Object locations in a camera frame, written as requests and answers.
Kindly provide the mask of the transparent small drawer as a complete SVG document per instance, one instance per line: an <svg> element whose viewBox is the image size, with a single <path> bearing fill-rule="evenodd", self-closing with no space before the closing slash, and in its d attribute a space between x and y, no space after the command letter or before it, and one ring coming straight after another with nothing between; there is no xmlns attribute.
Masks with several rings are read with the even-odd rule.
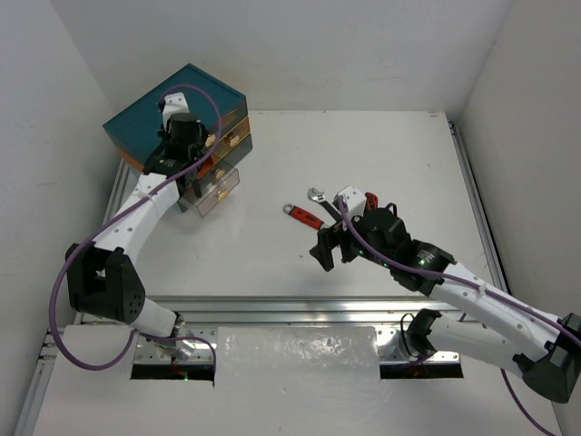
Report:
<svg viewBox="0 0 581 436"><path fill-rule="evenodd" d="M178 207L183 213L196 211L203 218L222 202L239 182L240 176L236 167L217 164L188 188L178 201Z"/></svg>

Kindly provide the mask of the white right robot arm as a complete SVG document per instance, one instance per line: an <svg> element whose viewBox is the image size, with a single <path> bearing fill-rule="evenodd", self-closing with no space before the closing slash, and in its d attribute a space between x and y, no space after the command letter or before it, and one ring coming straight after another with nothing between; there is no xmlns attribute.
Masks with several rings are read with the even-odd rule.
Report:
<svg viewBox="0 0 581 436"><path fill-rule="evenodd" d="M462 311L470 322L433 309L413 315L400 335L406 357L433 352L465 354L512 372L535 393L556 403L570 400L580 376L580 318L558 317L528 306L478 278L453 255L412 238L389 208L366 211L321 229L310 249L325 271L340 248L343 263L360 257L389 270L403 288Z"/></svg>

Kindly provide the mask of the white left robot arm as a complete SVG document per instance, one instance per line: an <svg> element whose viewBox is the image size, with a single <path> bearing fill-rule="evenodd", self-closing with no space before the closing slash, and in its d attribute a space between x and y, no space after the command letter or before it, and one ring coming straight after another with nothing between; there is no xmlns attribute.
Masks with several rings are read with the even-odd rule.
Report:
<svg viewBox="0 0 581 436"><path fill-rule="evenodd" d="M146 297L134 267L163 215L190 190L210 136L200 118L180 111L164 117L162 141L147 159L113 225L93 237L67 272L69 303L78 312L118 321L147 336L175 335L178 314Z"/></svg>

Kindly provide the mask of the red handled adjustable wrench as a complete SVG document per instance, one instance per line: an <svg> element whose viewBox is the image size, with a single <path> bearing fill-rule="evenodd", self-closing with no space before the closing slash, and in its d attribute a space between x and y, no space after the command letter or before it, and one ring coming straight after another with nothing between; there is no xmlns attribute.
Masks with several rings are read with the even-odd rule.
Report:
<svg viewBox="0 0 581 436"><path fill-rule="evenodd" d="M327 224L325 224L325 222L323 222L319 217L294 204L285 203L282 210L294 220L303 223L316 231L327 227Z"/></svg>

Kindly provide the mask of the black handled adjustable wrench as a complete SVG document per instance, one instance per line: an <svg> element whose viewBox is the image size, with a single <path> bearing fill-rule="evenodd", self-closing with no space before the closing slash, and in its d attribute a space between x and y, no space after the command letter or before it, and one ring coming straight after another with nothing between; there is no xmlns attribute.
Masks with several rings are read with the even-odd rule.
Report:
<svg viewBox="0 0 581 436"><path fill-rule="evenodd" d="M308 190L307 196L312 202L320 205L333 218L335 222L341 220L340 213L331 203L327 201L324 192L311 187Z"/></svg>

